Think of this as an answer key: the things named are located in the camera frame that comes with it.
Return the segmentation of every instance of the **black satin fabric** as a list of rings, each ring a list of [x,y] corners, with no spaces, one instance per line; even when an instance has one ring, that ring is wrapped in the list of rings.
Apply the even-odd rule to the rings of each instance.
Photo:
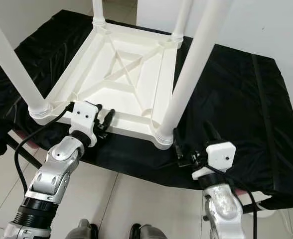
[[[16,49],[43,96],[50,92],[91,31],[91,22],[91,17],[63,10]],[[175,82],[191,41],[185,37],[178,51]],[[206,120],[237,148],[229,174],[252,191],[275,195],[277,200],[293,206],[293,110],[274,59],[215,45],[178,125],[185,147],[204,150],[202,126]],[[29,134],[39,126],[0,68],[0,145],[1,135],[11,128]],[[48,149],[67,134],[68,128],[56,123],[33,141]],[[177,166],[173,148],[158,150],[140,139],[110,134],[105,142],[89,148],[82,160],[166,186],[201,189],[192,180],[190,167]]]

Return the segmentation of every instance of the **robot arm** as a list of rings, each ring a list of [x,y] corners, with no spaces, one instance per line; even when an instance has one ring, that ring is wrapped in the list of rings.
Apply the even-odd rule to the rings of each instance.
[[[49,149],[46,161],[36,172],[14,220],[8,223],[3,239],[48,239],[51,223],[68,186],[72,172],[86,147],[93,147],[97,138],[105,137],[115,111],[111,110],[99,124],[101,107],[76,102],[71,116],[70,135]]]

